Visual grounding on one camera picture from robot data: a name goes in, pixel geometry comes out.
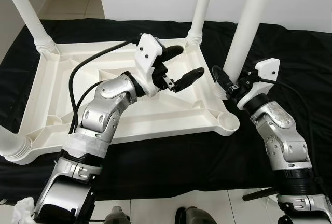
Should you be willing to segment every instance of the floor tile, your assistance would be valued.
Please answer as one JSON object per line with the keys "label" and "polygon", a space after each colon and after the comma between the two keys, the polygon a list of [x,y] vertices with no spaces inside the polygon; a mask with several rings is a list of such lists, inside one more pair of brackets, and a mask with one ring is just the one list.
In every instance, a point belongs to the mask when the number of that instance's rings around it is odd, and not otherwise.
{"label": "floor tile", "polygon": [[234,223],[227,191],[192,191],[172,198],[131,200],[133,224],[173,224],[179,207],[196,206],[207,211],[217,223]]}
{"label": "floor tile", "polygon": [[104,14],[102,0],[89,0],[86,14]]}
{"label": "floor tile", "polygon": [[83,19],[84,14],[59,14],[59,13],[46,13],[41,15],[40,19],[52,20],[69,20],[69,19]]}
{"label": "floor tile", "polygon": [[120,206],[126,215],[130,215],[130,200],[96,201],[94,205],[92,220],[104,220],[111,213],[114,206]]}
{"label": "floor tile", "polygon": [[284,215],[284,213],[279,209],[278,204],[273,200],[268,201],[267,209],[267,198],[261,198],[248,202],[244,202],[242,200],[243,195],[253,193],[258,190],[260,189],[228,190],[236,224],[275,224],[278,223],[279,217]]}
{"label": "floor tile", "polygon": [[11,223],[13,211],[14,211],[13,206],[0,205],[1,223],[3,224]]}
{"label": "floor tile", "polygon": [[84,18],[99,18],[99,19],[105,19],[104,14],[85,14]]}
{"label": "floor tile", "polygon": [[84,14],[89,0],[52,0],[46,13]]}

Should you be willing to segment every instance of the black cable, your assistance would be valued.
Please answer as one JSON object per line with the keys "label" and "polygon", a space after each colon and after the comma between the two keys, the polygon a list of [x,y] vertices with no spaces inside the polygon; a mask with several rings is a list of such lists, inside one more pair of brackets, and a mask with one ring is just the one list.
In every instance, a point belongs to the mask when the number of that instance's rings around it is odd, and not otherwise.
{"label": "black cable", "polygon": [[[88,95],[88,93],[89,93],[94,87],[98,86],[98,85],[99,85],[100,83],[102,83],[102,82],[103,82],[103,80],[102,80],[102,81],[98,81],[97,83],[93,84],[91,87],[89,87],[89,88],[84,92],[84,94],[81,96],[81,98],[80,98],[79,101],[77,102],[77,105],[76,105],[76,109],[77,109],[77,111],[78,111],[79,107],[81,106],[82,101],[84,100],[84,98]],[[74,125],[75,125],[75,120],[74,120],[74,116],[73,116],[72,124],[71,124],[71,127],[70,127],[70,129],[69,129],[68,134],[72,134],[72,133],[73,133],[73,131],[74,131],[74,127],[75,127]]]}
{"label": "black cable", "polygon": [[301,94],[298,91],[296,91],[294,88],[292,88],[291,86],[289,86],[285,83],[282,83],[282,82],[279,82],[279,81],[274,81],[274,80],[266,80],[266,79],[262,79],[262,78],[259,78],[258,80],[261,81],[261,82],[276,84],[276,85],[285,87],[285,88],[291,90],[292,92],[294,92],[299,97],[299,99],[301,99],[301,101],[303,103],[303,106],[306,109],[306,114],[307,114],[307,118],[308,118],[308,132],[309,132],[308,139],[309,139],[309,143],[310,143],[310,146],[311,146],[311,158],[312,158],[311,161],[312,161],[313,169],[316,173],[316,176],[319,177],[318,168],[316,166],[315,147],[314,147],[314,142],[313,142],[312,120],[311,120],[312,118],[311,118],[311,113],[310,113],[310,110],[309,110],[309,107],[308,107],[306,101],[304,100],[304,98],[301,96]]}
{"label": "black cable", "polygon": [[85,64],[93,61],[94,59],[106,54],[106,53],[109,53],[111,51],[114,51],[116,49],[119,49],[119,48],[122,48],[123,46],[129,44],[129,43],[135,43],[136,42],[136,39],[131,39],[131,40],[128,40],[128,41],[124,41],[118,45],[115,45],[113,47],[110,47],[108,49],[105,49],[103,51],[100,51],[99,53],[97,54],[94,54],[93,56],[87,58],[86,60],[82,61],[80,64],[78,64],[74,70],[71,72],[71,75],[69,77],[69,82],[68,82],[68,87],[69,87],[69,96],[70,96],[70,99],[71,99],[71,104],[72,104],[72,108],[73,108],[73,113],[74,113],[74,127],[77,127],[78,126],[78,114],[77,114],[77,108],[76,108],[76,104],[75,104],[75,99],[74,99],[74,92],[73,92],[73,80],[74,80],[74,76],[75,74],[77,73],[77,71],[83,67]]}

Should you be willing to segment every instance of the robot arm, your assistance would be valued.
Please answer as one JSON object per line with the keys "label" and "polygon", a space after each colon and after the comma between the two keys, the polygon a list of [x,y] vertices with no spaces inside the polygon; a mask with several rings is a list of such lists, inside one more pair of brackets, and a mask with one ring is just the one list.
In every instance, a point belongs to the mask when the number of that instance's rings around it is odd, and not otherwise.
{"label": "robot arm", "polygon": [[278,223],[332,223],[332,205],[315,181],[305,140],[291,115],[266,96],[273,84],[259,81],[276,81],[278,69],[277,59],[260,61],[236,84],[219,67],[213,68],[213,74],[226,97],[250,114],[264,141],[275,173],[278,205],[285,212]]}
{"label": "robot arm", "polygon": [[203,75],[204,69],[198,68],[175,82],[167,77],[163,62],[182,52],[181,46],[165,48],[158,39],[143,34],[135,54],[137,71],[126,71],[96,88],[36,203],[37,223],[89,223],[95,201],[93,182],[102,172],[121,114],[138,97],[152,97],[167,88],[178,92]]}

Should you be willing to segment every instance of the white tape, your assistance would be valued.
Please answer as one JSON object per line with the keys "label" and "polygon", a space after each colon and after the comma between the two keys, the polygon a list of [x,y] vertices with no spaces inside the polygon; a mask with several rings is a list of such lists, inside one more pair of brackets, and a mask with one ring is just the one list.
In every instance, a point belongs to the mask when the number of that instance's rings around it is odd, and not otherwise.
{"label": "white tape", "polygon": [[66,137],[62,149],[67,151],[69,155],[81,157],[88,153],[100,158],[104,158],[107,153],[109,143],[98,138],[89,137],[80,133],[73,133]]}

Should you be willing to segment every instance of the white cylindrical leg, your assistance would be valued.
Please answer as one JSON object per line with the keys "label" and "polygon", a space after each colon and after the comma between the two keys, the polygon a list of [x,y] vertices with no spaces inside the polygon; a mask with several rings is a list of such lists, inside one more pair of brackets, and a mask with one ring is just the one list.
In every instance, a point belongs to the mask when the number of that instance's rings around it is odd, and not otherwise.
{"label": "white cylindrical leg", "polygon": [[19,136],[8,131],[0,125],[0,155],[6,159],[19,157],[29,151],[31,141],[29,138]]}
{"label": "white cylindrical leg", "polygon": [[189,44],[200,44],[202,42],[202,29],[206,11],[210,0],[197,0],[195,14],[193,16],[191,29],[188,32],[187,42]]}
{"label": "white cylindrical leg", "polygon": [[261,16],[268,0],[246,0],[241,18],[234,34],[224,71],[235,83],[256,35]]}
{"label": "white cylindrical leg", "polygon": [[44,30],[35,10],[29,0],[12,0],[31,32],[39,52],[55,52],[56,45]]}

